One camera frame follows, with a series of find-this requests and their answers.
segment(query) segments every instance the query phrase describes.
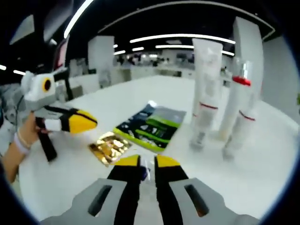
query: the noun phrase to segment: green packet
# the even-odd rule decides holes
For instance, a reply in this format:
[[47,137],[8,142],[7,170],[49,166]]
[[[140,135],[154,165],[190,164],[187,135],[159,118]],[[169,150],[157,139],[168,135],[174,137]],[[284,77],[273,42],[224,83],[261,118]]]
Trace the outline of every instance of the green packet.
[[186,111],[157,106],[153,101],[113,132],[154,152],[162,152],[180,127]]

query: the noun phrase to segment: black ceiling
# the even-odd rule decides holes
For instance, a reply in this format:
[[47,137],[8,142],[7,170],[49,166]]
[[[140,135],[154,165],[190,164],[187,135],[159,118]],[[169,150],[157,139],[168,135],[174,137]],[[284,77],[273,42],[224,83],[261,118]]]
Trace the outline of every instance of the black ceiling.
[[[84,0],[74,0],[74,13],[83,2]],[[136,10],[164,2],[167,1],[94,0],[71,30],[67,58],[86,57],[87,42],[97,35],[100,29],[111,22]],[[238,0],[221,0],[216,2],[235,6],[252,14],[257,14],[258,17],[268,22],[277,30],[269,38],[280,35],[278,23],[275,22],[272,15],[260,1],[245,3]],[[46,68],[51,67],[55,48],[43,43],[42,34],[44,19],[56,3],[56,0],[10,0],[4,8],[0,9],[1,25],[4,28],[0,33],[0,48],[2,52],[0,55],[0,64],[22,71],[26,69],[35,71],[37,65],[41,63],[45,64]],[[18,24],[29,14],[33,14],[35,17],[37,32],[9,46],[9,40]],[[262,36],[271,31],[265,24],[236,10],[204,4],[180,4],[158,7],[135,14],[108,27],[99,35],[115,36],[115,43],[119,45],[116,51],[126,50],[130,52],[132,48],[140,46],[145,47],[145,50],[153,50],[155,45],[163,45],[166,40],[157,39],[134,44],[130,44],[129,40],[172,33],[204,34],[232,39],[233,22],[236,16],[257,23]],[[63,31],[69,20],[70,18],[54,34],[53,39],[57,42],[63,39]],[[180,40],[182,44],[192,44],[189,38],[181,38]],[[224,49],[234,51],[231,44],[226,44]]]

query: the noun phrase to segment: yellow circle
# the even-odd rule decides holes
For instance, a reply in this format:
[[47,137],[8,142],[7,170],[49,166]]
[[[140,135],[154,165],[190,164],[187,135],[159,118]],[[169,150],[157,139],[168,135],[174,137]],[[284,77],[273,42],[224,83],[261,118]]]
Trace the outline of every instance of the yellow circle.
[[42,89],[44,92],[48,92],[51,88],[51,80],[49,78],[45,78],[42,84]]

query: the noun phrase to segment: white tabletop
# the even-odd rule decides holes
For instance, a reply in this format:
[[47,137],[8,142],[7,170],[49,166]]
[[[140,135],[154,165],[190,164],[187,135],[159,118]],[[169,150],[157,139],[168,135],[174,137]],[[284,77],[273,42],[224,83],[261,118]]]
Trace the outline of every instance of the white tabletop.
[[[181,163],[190,178],[197,177],[219,192],[228,208],[238,214],[261,218],[275,202],[288,180],[298,154],[298,125],[276,108],[260,102],[251,138],[234,162],[224,162],[223,143],[202,152],[189,146],[194,81],[152,76],[114,85],[71,102],[98,120],[98,127],[70,136],[55,133],[52,141],[58,158],[48,163],[39,142],[20,166],[20,185],[25,205],[37,219],[60,215],[71,207],[74,196],[112,169],[88,150],[87,144],[141,110],[149,100],[176,110],[186,110],[184,122],[164,155]],[[153,153],[138,146],[124,155]]]

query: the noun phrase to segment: gold packet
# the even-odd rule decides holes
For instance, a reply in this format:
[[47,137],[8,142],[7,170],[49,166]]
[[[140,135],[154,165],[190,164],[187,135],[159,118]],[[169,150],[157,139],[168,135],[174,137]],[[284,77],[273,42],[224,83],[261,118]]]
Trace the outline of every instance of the gold packet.
[[130,142],[122,139],[115,133],[107,132],[100,136],[95,143],[90,144],[89,149],[99,161],[109,166],[109,164],[123,155],[131,145]]

